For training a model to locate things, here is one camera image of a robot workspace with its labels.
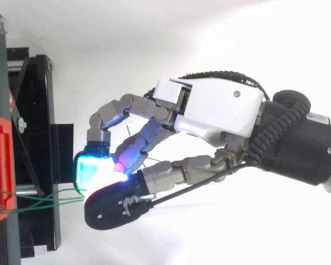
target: black panel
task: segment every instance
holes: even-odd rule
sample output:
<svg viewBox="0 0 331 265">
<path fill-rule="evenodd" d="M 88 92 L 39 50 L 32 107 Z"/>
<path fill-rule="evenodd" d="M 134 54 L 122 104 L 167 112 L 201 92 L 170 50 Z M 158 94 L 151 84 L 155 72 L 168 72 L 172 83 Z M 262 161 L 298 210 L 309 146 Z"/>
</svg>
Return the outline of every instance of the black panel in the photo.
<svg viewBox="0 0 331 265">
<path fill-rule="evenodd" d="M 72 183 L 75 180 L 73 168 L 73 124 L 53 124 L 54 183 Z"/>
<path fill-rule="evenodd" d="M 7 52 L 7 60 L 8 61 L 23 61 L 27 57 L 29 57 L 28 48 L 8 48 Z"/>
</svg>

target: robotic hand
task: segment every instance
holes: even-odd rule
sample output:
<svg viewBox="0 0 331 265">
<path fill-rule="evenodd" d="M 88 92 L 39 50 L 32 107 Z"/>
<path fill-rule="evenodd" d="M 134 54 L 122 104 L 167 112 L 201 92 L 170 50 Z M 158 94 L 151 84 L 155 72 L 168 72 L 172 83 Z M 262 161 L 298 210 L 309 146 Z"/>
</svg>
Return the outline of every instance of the robotic hand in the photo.
<svg viewBox="0 0 331 265">
<path fill-rule="evenodd" d="M 149 122 L 111 155 L 108 129 L 130 113 Z M 218 148 L 214 157 L 163 161 L 138 170 L 148 152 L 181 131 Z M 243 74 L 197 73 L 161 80 L 144 97 L 127 94 L 93 114 L 85 150 L 75 158 L 80 190 L 83 179 L 91 178 L 90 171 L 86 176 L 81 169 L 86 158 L 113 160 L 114 171 L 103 171 L 104 179 L 117 172 L 127 176 L 86 200 L 86 223 L 105 230 L 132 222 L 159 203 L 220 182 L 244 167 L 315 186 L 323 183 L 331 192 L 331 119 L 310 113 L 309 100 L 299 92 L 281 91 L 270 101 L 261 85 Z M 160 199 L 145 199 L 182 183 L 190 186 Z"/>
</svg>

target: white wall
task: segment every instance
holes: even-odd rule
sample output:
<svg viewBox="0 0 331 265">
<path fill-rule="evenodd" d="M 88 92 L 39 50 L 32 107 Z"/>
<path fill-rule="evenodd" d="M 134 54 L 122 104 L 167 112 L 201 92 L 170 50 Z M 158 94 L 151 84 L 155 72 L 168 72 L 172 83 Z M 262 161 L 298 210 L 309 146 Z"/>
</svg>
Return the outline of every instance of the white wall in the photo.
<svg viewBox="0 0 331 265">
<path fill-rule="evenodd" d="M 0 13 L 8 46 L 54 61 L 56 122 L 75 124 L 75 153 L 101 105 L 191 72 L 243 72 L 271 96 L 296 89 L 313 112 L 331 116 L 331 0 L 0 0 Z M 127 137 L 126 124 L 115 142 Z M 141 121 L 129 125 L 135 133 Z M 177 135 L 152 157 L 212 151 Z M 58 251 L 37 248 L 23 264 L 331 264 L 331 195 L 257 169 L 111 231 L 88 228 L 82 204 L 62 206 L 61 227 Z"/>
</svg>

